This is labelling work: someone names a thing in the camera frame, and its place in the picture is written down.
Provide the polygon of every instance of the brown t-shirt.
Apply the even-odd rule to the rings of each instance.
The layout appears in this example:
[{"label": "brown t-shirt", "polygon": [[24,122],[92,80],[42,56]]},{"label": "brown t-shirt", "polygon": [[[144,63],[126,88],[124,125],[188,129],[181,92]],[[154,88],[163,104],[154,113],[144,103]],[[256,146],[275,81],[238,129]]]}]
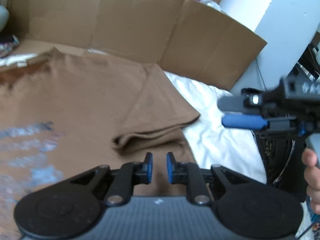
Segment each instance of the brown t-shirt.
[{"label": "brown t-shirt", "polygon": [[199,113],[158,65],[56,49],[32,61],[0,73],[1,174],[29,176],[24,157],[38,152],[64,178],[102,164],[118,169],[152,152],[152,183],[134,194],[184,193],[168,183],[166,153],[194,162],[181,128]]}]

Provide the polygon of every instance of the brown fabric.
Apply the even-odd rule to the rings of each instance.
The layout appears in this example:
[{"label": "brown fabric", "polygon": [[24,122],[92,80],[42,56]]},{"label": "brown fabric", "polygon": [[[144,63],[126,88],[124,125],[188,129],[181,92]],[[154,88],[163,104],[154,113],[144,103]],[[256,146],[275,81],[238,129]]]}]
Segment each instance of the brown fabric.
[{"label": "brown fabric", "polygon": [[[183,187],[168,184],[165,158],[172,151],[179,161],[194,161],[181,127],[199,113],[158,65],[99,54],[72,56],[56,49],[40,59],[0,73],[0,130],[53,122],[59,142],[47,153],[48,162],[65,178],[102,164],[117,169],[126,162],[143,161],[150,151],[153,182],[136,186],[134,193],[184,193]],[[28,154],[4,154],[1,161]],[[12,168],[2,166],[1,173],[6,172]]]}]

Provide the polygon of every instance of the human hand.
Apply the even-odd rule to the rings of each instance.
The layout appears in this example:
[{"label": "human hand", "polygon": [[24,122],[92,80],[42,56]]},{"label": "human hand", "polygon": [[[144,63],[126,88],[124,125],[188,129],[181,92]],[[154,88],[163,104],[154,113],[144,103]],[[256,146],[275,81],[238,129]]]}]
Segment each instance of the human hand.
[{"label": "human hand", "polygon": [[307,166],[304,178],[308,183],[307,195],[311,198],[310,206],[315,214],[320,214],[320,169],[316,167],[317,155],[306,148],[302,153],[302,162]]}]

